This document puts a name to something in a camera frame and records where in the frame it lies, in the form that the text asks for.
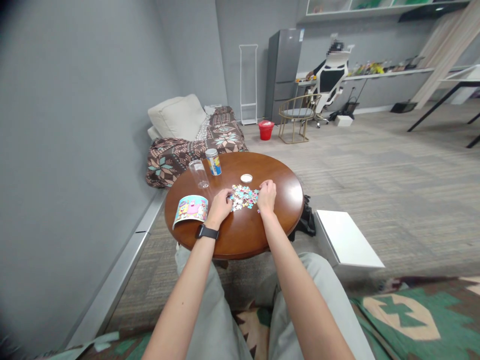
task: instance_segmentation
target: hand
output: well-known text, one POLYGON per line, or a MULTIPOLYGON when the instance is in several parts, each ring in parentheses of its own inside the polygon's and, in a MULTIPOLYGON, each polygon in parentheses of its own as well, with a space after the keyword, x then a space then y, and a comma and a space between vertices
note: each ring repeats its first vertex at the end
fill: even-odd
POLYGON ((232 189, 223 189, 213 198, 208 212, 205 226, 209 229, 218 230, 223 220, 232 210, 232 199, 228 198, 233 194, 232 189))
POLYGON ((277 185, 272 180, 265 180, 260 184, 260 193, 256 204, 260 214, 274 212, 275 197, 277 196, 277 185))

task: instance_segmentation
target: beige pants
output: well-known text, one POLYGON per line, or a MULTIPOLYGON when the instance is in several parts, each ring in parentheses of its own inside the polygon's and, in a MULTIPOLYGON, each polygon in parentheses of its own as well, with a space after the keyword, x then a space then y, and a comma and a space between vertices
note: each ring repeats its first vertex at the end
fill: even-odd
MULTIPOLYGON (((184 269, 189 256, 190 251, 180 246, 175 254, 178 274, 184 269)), ((299 257, 325 299, 356 360, 373 360, 374 355, 367 339, 328 261, 311 252, 301 253, 299 257)), ((273 304, 268 358, 270 360, 303 359, 299 340, 276 274, 262 284, 261 291, 255 298, 255 304, 270 304, 270 306, 273 304)), ((189 360, 252 360, 247 343, 225 300, 219 274, 213 263, 208 272, 205 292, 186 358, 189 360)))

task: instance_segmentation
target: gold metal chair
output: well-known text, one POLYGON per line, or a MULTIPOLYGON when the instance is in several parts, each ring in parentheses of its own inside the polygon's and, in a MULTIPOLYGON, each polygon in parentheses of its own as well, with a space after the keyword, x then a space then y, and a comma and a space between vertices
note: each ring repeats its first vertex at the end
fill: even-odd
POLYGON ((317 105, 319 104, 320 98, 322 96, 320 94, 308 94, 303 96, 297 96, 290 100, 285 101, 283 104, 280 105, 278 113, 281 117, 280 121, 280 129, 278 131, 278 137, 282 139, 285 144, 298 144, 298 143, 306 143, 309 141, 309 138, 306 137, 307 134, 307 123, 309 120, 315 118, 317 105), (306 100, 307 104, 305 107, 296 108, 295 104, 297 101, 300 101, 300 105, 303 104, 304 100, 306 100), (295 141, 295 122, 300 120, 300 129, 298 131, 298 135, 303 136, 303 140, 295 141), (291 142, 286 141, 284 139, 284 130, 287 123, 293 123, 293 128, 291 130, 291 142))

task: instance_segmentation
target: white bottle cap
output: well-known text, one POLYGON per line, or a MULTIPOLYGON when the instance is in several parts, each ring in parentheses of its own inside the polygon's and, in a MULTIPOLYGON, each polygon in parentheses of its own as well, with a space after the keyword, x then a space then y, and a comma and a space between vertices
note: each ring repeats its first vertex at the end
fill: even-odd
POLYGON ((251 183, 253 179, 254 177, 250 174, 243 174, 242 176, 240 176, 240 180, 244 184, 251 183))

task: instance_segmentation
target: gray wall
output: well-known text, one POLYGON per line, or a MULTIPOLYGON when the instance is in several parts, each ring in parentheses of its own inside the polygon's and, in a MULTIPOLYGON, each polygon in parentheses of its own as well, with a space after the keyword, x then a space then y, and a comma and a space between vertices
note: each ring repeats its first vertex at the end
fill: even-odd
POLYGON ((37 354, 155 195, 147 109, 180 91, 154 0, 19 3, 0 39, 0 333, 37 354))
MULTIPOLYGON (((223 70, 228 103, 240 118, 239 44, 258 44, 258 115, 265 112, 267 50, 269 38, 280 29, 305 28, 298 65, 299 72, 313 70, 325 59, 330 34, 355 44, 350 64, 381 61, 385 58, 403 61, 418 55, 432 30, 434 21, 397 23, 398 16, 364 18, 298 24, 298 3, 291 0, 216 0, 223 70)), ((253 62, 245 63, 253 68, 253 62)), ((255 91, 254 79, 242 79, 245 96, 255 91)))
POLYGON ((157 0, 183 95, 227 104, 215 0, 157 0))
POLYGON ((454 66, 468 66, 480 63, 480 34, 478 34, 471 44, 460 55, 454 66))
MULTIPOLYGON (((258 117, 265 112, 269 38, 280 29, 296 27, 298 2, 292 0, 216 0, 221 56, 228 104, 240 119, 240 44, 258 44, 258 117)), ((255 99, 255 63, 245 54, 242 71, 242 102, 255 99)), ((246 111, 252 118, 252 112, 246 111)))
POLYGON ((305 28, 299 72, 309 72, 323 60, 330 46, 330 34, 338 33, 345 47, 355 44, 349 60, 355 63, 392 60, 398 64, 418 55, 424 47, 435 20, 397 22, 398 16, 299 24, 305 28))

